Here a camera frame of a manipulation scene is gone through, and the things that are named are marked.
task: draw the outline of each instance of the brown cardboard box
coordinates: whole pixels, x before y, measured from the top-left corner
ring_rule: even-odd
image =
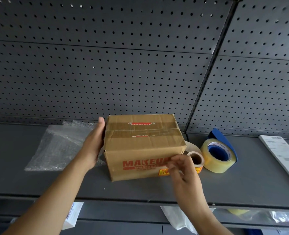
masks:
[[[167,173],[166,163],[185,151],[174,115],[110,115],[104,155],[112,181]]]

